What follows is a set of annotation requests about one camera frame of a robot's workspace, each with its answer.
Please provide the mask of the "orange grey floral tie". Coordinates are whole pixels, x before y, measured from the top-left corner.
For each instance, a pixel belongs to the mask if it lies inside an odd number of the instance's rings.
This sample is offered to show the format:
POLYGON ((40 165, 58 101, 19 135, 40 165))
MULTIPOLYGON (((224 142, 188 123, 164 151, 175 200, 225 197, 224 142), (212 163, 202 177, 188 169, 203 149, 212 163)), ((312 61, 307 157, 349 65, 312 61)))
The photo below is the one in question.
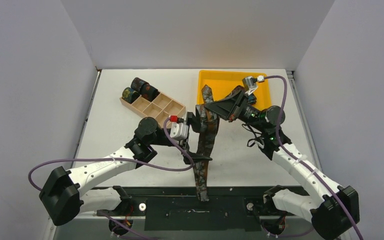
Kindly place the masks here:
MULTIPOLYGON (((219 130, 220 118, 205 108, 205 104, 214 101, 212 89, 205 85, 201 89, 201 94, 203 103, 195 106, 195 113, 200 123, 196 153, 209 158, 219 130)), ((209 161, 198 161, 192 169, 197 198, 200 202, 208 202, 210 200, 208 196, 209 161)))

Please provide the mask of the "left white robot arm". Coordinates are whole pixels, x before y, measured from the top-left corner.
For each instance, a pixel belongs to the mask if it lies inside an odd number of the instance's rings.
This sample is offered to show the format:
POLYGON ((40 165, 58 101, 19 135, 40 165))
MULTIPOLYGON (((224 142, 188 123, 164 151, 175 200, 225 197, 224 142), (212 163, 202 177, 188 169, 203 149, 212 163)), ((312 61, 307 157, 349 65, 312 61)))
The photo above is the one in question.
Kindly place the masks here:
POLYGON ((195 115, 184 119, 170 115, 164 123, 153 117, 144 117, 138 123, 133 138, 110 155, 86 159, 86 165, 71 169, 62 166, 49 175, 39 193, 49 217, 56 226, 62 226, 84 212, 104 211, 110 215, 124 215, 135 210, 134 202, 121 186, 99 187, 121 173, 142 166, 158 168, 150 161, 157 155, 153 146, 176 147, 189 170, 211 157, 189 150, 189 127, 197 132, 200 126, 195 115))

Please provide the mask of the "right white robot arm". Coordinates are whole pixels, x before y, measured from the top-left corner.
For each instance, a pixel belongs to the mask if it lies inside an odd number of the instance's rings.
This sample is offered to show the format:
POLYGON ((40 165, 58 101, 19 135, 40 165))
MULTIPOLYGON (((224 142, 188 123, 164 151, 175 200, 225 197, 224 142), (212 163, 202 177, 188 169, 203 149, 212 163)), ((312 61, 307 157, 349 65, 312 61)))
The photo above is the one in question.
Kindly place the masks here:
POLYGON ((360 222, 359 195, 351 187, 343 187, 317 169, 283 133, 277 123, 283 123, 285 113, 272 105, 259 110, 248 103, 243 90, 222 100, 204 105, 219 118, 240 120, 256 129, 255 141, 267 158, 288 172, 307 192, 299 195, 277 185, 263 195, 262 207, 270 215, 278 211, 298 216, 311 223, 325 240, 334 240, 360 222))

